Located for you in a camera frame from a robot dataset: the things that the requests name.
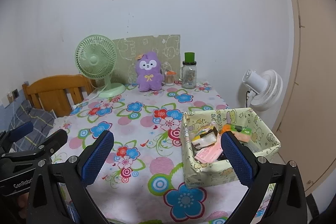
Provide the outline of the yellow cartoon storage box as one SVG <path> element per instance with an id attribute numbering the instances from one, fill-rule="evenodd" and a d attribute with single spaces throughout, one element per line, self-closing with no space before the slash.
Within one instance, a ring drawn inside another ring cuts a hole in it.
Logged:
<path id="1" fill-rule="evenodd" d="M 197 150 L 192 139 L 208 126 L 218 131 L 219 147 L 225 159 L 202 163 L 196 159 Z M 235 171 L 248 163 L 239 149 L 245 147 L 255 157 L 268 160 L 278 152 L 281 143 L 271 129 L 252 108 L 188 111 L 183 114 L 182 129 L 183 176 L 188 188 L 208 187 L 237 180 Z"/>

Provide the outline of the green orange tissue pack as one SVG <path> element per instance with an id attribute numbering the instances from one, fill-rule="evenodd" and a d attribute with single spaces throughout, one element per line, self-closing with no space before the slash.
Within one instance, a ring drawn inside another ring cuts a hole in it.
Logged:
<path id="1" fill-rule="evenodd" d="M 223 133 L 230 131 L 232 132 L 235 137 L 243 143 L 248 143 L 251 139 L 252 135 L 252 130 L 249 127 L 242 127 L 239 125 L 235 124 L 225 124 L 221 131 L 220 134 L 222 135 Z"/>

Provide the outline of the pink pack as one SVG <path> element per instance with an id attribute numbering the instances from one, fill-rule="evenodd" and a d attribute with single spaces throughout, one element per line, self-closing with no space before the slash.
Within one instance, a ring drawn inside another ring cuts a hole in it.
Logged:
<path id="1" fill-rule="evenodd" d="M 203 164 L 212 163 L 218 159 L 218 157 L 222 154 L 222 152 L 223 150 L 221 147 L 221 142 L 217 140 L 217 142 L 212 146 L 201 149 L 194 156 L 194 159 Z"/>

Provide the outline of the cartoon print tissue pack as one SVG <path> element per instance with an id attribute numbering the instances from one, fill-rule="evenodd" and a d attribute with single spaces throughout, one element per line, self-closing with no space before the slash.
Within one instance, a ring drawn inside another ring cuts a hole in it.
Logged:
<path id="1" fill-rule="evenodd" d="M 209 147 L 216 143 L 218 130 L 216 123 L 213 121 L 199 129 L 199 131 L 192 138 L 191 143 L 196 150 Z"/>

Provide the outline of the white bedding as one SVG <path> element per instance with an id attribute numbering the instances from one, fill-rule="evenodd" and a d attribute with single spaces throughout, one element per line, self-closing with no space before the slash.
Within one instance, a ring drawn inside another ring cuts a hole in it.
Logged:
<path id="1" fill-rule="evenodd" d="M 54 120 L 54 128 L 67 129 L 71 127 L 71 121 L 68 117 L 59 117 Z"/>

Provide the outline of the beige door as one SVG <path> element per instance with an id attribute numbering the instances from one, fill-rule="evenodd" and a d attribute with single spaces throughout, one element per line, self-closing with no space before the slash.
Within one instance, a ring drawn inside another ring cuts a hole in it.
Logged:
<path id="1" fill-rule="evenodd" d="M 280 156 L 294 160 L 306 194 L 335 169 L 335 0 L 291 0 L 293 57 L 274 124 Z"/>

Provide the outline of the green desk fan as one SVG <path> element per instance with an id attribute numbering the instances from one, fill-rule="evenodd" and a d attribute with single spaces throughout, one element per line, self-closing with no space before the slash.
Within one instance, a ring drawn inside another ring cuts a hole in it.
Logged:
<path id="1" fill-rule="evenodd" d="M 122 94 L 126 87 L 111 80 L 117 65 L 117 50 L 112 40 L 102 35 L 84 38 L 76 48 L 75 64 L 79 72 L 90 80 L 103 80 L 104 87 L 98 93 L 101 98 Z"/>

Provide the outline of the white standing fan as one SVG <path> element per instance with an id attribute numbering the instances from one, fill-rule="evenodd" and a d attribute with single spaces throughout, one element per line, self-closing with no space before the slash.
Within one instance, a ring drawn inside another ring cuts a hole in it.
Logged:
<path id="1" fill-rule="evenodd" d="M 256 111 L 266 111 L 280 98 L 283 89 L 281 76 L 273 69 L 258 74 L 247 70 L 242 83 L 248 88 L 245 94 L 245 106 Z"/>

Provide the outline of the purple plush toy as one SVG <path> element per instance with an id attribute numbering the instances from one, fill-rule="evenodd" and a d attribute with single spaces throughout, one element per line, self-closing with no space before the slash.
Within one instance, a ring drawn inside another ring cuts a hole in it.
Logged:
<path id="1" fill-rule="evenodd" d="M 140 92 L 159 91 L 164 81 L 161 73 L 161 62 L 155 52 L 148 52 L 135 65 L 137 84 Z"/>

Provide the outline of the toothpick jar with orange lid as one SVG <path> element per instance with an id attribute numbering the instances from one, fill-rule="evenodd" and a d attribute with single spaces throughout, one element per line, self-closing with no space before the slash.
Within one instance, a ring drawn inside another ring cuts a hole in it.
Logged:
<path id="1" fill-rule="evenodd" d="M 175 77 L 177 75 L 174 71 L 165 71 L 165 85 L 171 86 L 175 83 Z"/>

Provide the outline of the glass jar with green lid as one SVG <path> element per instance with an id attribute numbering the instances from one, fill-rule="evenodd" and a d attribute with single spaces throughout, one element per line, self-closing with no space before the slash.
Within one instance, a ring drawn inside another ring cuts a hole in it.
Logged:
<path id="1" fill-rule="evenodd" d="M 184 89 L 194 89 L 197 85 L 197 62 L 194 52 L 185 52 L 185 59 L 181 68 L 182 87 Z"/>

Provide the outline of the wall power socket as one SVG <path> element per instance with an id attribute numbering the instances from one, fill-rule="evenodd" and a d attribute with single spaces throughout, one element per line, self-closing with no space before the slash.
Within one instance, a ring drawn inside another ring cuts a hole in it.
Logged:
<path id="1" fill-rule="evenodd" d="M 19 92 L 18 92 L 18 90 L 17 90 L 17 89 L 13 90 L 13 91 L 12 91 L 12 95 L 13 95 L 13 99 L 14 99 L 14 100 L 15 100 L 16 98 L 18 98 L 18 97 L 19 97 Z"/>

